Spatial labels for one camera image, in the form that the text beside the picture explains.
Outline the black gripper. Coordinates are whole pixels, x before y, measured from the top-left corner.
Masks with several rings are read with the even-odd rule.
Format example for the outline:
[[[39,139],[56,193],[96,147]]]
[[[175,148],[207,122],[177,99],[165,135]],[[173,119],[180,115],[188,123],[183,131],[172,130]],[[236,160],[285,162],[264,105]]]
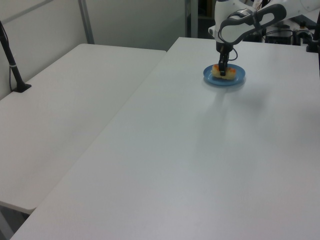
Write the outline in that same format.
[[[232,51],[232,45],[228,43],[216,42],[216,50],[220,54],[218,67],[221,76],[226,75],[226,68],[228,67],[230,52]]]

